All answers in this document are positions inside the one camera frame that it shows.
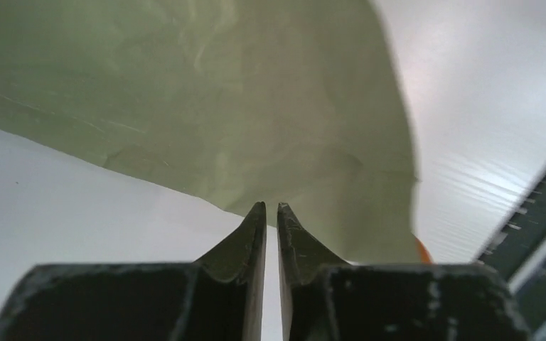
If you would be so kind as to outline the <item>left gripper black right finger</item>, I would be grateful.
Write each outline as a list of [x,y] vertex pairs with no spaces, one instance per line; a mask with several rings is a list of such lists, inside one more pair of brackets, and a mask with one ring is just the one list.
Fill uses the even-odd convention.
[[355,266],[277,212],[285,340],[529,340],[506,284],[474,264]]

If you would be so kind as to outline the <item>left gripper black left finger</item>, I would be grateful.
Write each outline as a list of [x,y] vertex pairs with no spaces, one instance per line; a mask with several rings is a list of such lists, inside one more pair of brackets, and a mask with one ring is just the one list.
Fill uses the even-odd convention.
[[188,263],[40,264],[0,310],[0,340],[259,340],[267,213]]

